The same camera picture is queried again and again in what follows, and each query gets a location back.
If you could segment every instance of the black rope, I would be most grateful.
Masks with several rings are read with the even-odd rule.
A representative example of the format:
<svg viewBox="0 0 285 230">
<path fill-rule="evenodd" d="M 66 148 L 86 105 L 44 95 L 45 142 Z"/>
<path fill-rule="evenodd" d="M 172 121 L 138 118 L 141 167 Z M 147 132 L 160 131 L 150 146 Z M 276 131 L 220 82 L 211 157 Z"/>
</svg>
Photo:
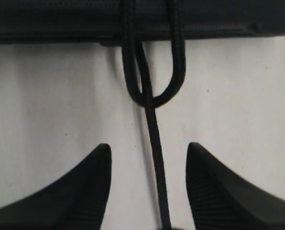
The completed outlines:
<svg viewBox="0 0 285 230">
<path fill-rule="evenodd" d="M 171 230 L 164 161 L 155 109 L 171 100 L 180 90 L 186 72 L 186 59 L 185 41 L 182 34 L 182 0 L 166 0 L 166 5 L 171 29 L 173 74 L 165 91 L 161 95 L 153 97 L 144 49 L 142 43 L 135 40 L 135 0 L 121 0 L 122 56 L 126 87 L 131 98 L 145 108 L 156 175 L 161 225 L 163 229 Z M 142 92 L 140 92 L 137 82 L 136 60 L 140 72 Z"/>
</svg>

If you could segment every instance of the curved black plastic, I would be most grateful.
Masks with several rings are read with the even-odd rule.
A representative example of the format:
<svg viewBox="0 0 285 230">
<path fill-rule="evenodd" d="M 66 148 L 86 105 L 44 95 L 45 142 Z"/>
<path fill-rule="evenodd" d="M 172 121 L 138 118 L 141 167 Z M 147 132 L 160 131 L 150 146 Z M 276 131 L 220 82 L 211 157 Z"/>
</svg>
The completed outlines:
<svg viewBox="0 0 285 230">
<path fill-rule="evenodd" d="M 111 150 L 99 145 L 43 190 L 0 209 L 0 229 L 92 229 L 102 224 L 111 183 Z"/>
<path fill-rule="evenodd" d="M 186 39 L 285 35 L 285 0 L 183 0 Z M 140 40 L 165 40 L 164 0 L 136 0 Z M 0 43 L 120 41 L 120 0 L 0 0 Z"/>
<path fill-rule="evenodd" d="M 186 184 L 197 230 L 285 230 L 285 201 L 245 181 L 197 143 L 188 148 Z"/>
</svg>

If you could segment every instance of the white background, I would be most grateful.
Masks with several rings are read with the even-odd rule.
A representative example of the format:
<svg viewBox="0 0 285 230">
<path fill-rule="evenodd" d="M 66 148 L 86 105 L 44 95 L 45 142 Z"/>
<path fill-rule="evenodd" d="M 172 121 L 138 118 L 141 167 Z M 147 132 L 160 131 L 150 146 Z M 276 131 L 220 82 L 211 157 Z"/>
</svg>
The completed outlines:
<svg viewBox="0 0 285 230">
<path fill-rule="evenodd" d="M 187 41 L 180 93 L 157 110 L 171 220 L 194 229 L 185 187 L 200 142 L 285 199 L 285 38 Z M 155 93 L 171 76 L 168 42 L 146 44 Z M 0 46 L 0 207 L 50 184 L 99 143 L 113 175 L 103 230 L 159 226 L 143 110 L 125 89 L 120 48 Z"/>
</svg>

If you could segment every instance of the black cord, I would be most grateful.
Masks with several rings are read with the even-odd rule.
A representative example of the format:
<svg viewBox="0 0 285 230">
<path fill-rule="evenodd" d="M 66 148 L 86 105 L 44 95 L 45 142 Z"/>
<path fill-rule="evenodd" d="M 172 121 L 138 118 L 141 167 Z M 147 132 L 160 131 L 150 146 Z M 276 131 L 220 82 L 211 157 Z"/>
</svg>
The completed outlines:
<svg viewBox="0 0 285 230">
<path fill-rule="evenodd" d="M 153 97 L 148 63 L 141 42 L 135 41 L 135 0 L 121 0 L 123 38 L 122 56 L 127 90 L 132 99 L 145 108 L 151 142 L 162 228 L 171 230 L 164 161 L 160 143 L 160 132 L 155 109 L 171 100 L 180 90 L 186 72 L 185 41 L 182 35 L 182 0 L 166 0 L 171 29 L 171 51 L 173 74 L 166 90 Z M 136 60 L 139 67 L 142 92 L 136 75 Z"/>
</svg>

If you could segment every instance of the black plastic piece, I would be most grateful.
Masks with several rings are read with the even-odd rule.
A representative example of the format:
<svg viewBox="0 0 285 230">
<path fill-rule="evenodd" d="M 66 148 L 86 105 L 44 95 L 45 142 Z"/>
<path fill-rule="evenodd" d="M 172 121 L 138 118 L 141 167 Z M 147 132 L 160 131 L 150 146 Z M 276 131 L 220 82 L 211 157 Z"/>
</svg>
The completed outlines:
<svg viewBox="0 0 285 230">
<path fill-rule="evenodd" d="M 197 143 L 186 184 L 197 230 L 285 230 L 285 201 L 236 175 Z"/>
<path fill-rule="evenodd" d="M 135 33 L 169 40 L 165 0 L 136 0 Z M 183 0 L 186 39 L 285 35 L 285 0 Z M 120 41 L 120 0 L 0 0 L 0 43 Z"/>
<path fill-rule="evenodd" d="M 99 145 L 43 190 L 0 209 L 0 229 L 99 230 L 111 183 L 111 150 Z"/>
</svg>

